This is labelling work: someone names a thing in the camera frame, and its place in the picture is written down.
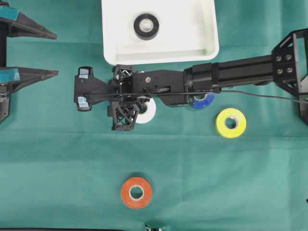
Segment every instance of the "wire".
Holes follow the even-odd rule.
[[[144,95],[152,95],[152,96],[168,96],[168,95],[205,95],[208,93],[213,93],[212,91],[203,91],[203,92],[185,92],[185,93],[115,93],[115,94],[99,94],[99,93],[91,93],[91,94],[86,94],[85,96],[88,95],[103,95],[103,96],[144,96]],[[286,97],[280,97],[280,96],[271,96],[271,95],[259,95],[259,94],[254,94],[254,93],[249,93],[245,91],[239,91],[239,90],[222,90],[221,93],[238,93],[238,94],[243,94],[243,95],[249,95],[249,96],[254,96],[254,97],[261,97],[261,98],[270,98],[270,99],[277,99],[277,100],[288,100],[288,101],[293,101],[296,103],[307,103],[307,100],[295,100],[292,98],[286,98]]]
[[[292,99],[292,98],[286,98],[286,97],[280,97],[280,96],[259,95],[259,94],[248,93],[248,92],[240,91],[240,90],[222,90],[221,92],[223,92],[223,93],[238,93],[238,94],[249,95],[249,96],[254,96],[254,97],[270,98],[270,99],[277,99],[277,100],[289,100],[289,101],[293,101],[293,102],[296,102],[296,103],[308,103],[307,100],[295,100],[295,99]]]

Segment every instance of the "bolt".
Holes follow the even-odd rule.
[[[281,74],[283,73],[283,70],[282,70],[282,69],[278,69],[278,70],[277,70],[277,73],[278,73],[279,75],[281,75]]]
[[[280,62],[281,60],[282,60],[282,57],[280,55],[276,57],[277,62]]]
[[[292,59],[292,55],[290,55],[290,54],[286,55],[285,59],[286,59],[287,61],[291,60],[291,59]]]
[[[287,68],[287,72],[288,73],[292,73],[293,72],[293,68],[292,67]]]

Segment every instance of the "green cloth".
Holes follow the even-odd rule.
[[[143,231],[308,231],[308,127],[296,103],[217,95],[207,109],[168,108],[133,132],[112,132],[102,103],[73,103],[83,65],[112,77],[102,55],[100,0],[10,0],[58,40],[8,39],[8,66],[59,70],[12,96],[0,124],[0,226]],[[267,55],[290,31],[308,26],[307,0],[216,0],[220,53],[213,62]],[[136,66],[184,70],[202,62]],[[290,97],[274,84],[237,88]],[[247,131],[228,140],[215,130],[225,108],[240,109]],[[153,187],[135,211],[120,197],[131,176]]]

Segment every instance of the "blue tape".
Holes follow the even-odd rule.
[[[0,70],[0,83],[7,83],[19,80],[20,76],[18,69]]]
[[[208,93],[206,94],[206,98],[203,100],[198,100],[198,99],[193,99],[194,104],[192,105],[193,108],[196,109],[204,109],[206,107],[208,107],[209,105],[211,105],[211,103],[214,101],[215,98],[215,94],[214,93]]]
[[[0,17],[1,18],[6,18],[6,19],[17,21],[18,14],[19,14],[18,9],[14,9],[14,8],[7,7],[7,6],[0,6]]]

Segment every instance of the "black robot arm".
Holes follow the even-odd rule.
[[[165,105],[188,106],[193,95],[220,93],[240,85],[262,86],[274,82],[301,100],[301,119],[308,124],[308,78],[301,79],[297,40],[303,38],[308,57],[308,29],[291,32],[271,55],[201,64],[181,71],[137,72],[132,66],[117,65],[108,84],[95,78],[91,67],[81,67],[75,77],[75,103],[80,111],[93,104],[110,101],[108,115],[113,130],[133,130],[143,103],[159,97]]]

